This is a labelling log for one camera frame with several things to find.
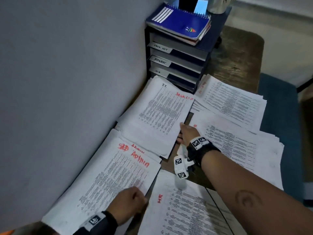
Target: spiral notebook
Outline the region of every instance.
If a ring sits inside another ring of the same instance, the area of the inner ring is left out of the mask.
[[[162,3],[147,19],[147,25],[182,41],[197,42],[211,25],[210,15],[190,13]]]

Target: wall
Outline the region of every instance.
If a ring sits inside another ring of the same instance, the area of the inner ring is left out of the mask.
[[[226,25],[264,41],[261,71],[299,86],[313,75],[313,19],[235,2]]]
[[[146,77],[163,0],[0,0],[0,232],[40,220]]]

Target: desk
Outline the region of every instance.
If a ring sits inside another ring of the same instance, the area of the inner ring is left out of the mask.
[[[222,43],[218,49],[214,49],[211,60],[205,74],[210,74],[220,81],[243,90],[257,93],[264,40],[257,34],[233,27],[225,26],[221,33]],[[192,113],[189,113],[185,123],[189,123]],[[162,160],[161,168],[174,173],[174,160],[179,144],[175,144],[170,157]],[[188,180],[199,185],[213,189],[211,183],[200,168],[190,173]],[[146,197],[150,198],[155,181],[150,187]],[[129,226],[127,233],[138,233],[143,214],[135,217]]]

